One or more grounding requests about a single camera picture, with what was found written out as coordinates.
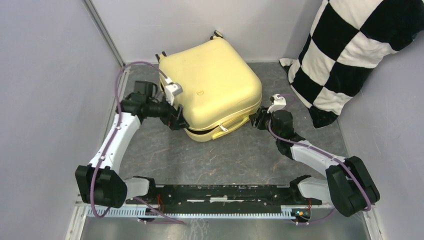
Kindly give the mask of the yellow hard-shell suitcase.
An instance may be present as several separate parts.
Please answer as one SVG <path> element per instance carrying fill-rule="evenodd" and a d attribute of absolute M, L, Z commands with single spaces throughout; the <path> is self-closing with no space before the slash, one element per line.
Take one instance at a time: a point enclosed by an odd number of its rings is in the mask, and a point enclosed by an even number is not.
<path fill-rule="evenodd" d="M 156 56 L 160 88 L 178 84 L 174 107 L 182 106 L 186 134 L 196 142 L 223 137 L 244 125 L 262 101 L 262 83 L 221 32 L 190 49 Z"/>

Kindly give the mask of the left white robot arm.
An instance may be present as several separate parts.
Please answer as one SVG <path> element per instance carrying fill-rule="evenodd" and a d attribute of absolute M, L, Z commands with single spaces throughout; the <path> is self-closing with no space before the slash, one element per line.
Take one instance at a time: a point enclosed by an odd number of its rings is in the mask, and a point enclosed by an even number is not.
<path fill-rule="evenodd" d="M 134 91 L 117 105 L 109 133 L 88 165 L 79 165 L 75 178 L 82 202 L 91 206 L 120 208 L 125 201 L 139 197 L 145 204 L 157 198 L 154 179 L 119 175 L 123 156 L 134 134 L 146 118 L 158 118 L 171 130 L 186 129 L 183 106 L 176 97 L 183 93 L 180 84 L 167 80 L 165 84 L 137 81 Z"/>

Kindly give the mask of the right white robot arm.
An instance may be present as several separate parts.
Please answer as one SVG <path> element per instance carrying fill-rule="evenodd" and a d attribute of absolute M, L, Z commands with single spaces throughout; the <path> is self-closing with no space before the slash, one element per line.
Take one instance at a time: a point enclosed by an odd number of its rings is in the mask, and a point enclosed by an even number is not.
<path fill-rule="evenodd" d="M 305 164 L 325 179 L 304 175 L 292 181 L 289 199 L 302 204 L 307 199 L 330 203 L 343 216 L 370 211 L 381 199 L 365 163 L 357 156 L 342 157 L 314 146 L 294 130 L 293 115 L 286 110 L 270 112 L 261 106 L 250 115 L 254 128 L 267 130 L 278 151 L 287 158 Z"/>

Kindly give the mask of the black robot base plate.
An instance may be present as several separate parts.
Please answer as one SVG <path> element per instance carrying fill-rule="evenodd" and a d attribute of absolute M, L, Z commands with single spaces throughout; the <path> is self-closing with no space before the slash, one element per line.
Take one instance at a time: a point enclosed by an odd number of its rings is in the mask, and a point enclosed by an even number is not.
<path fill-rule="evenodd" d="M 165 214 L 267 214 L 278 213 L 282 206 L 323 203 L 302 196 L 293 185 L 278 184 L 165 184 L 156 185 L 141 199 L 160 204 Z"/>

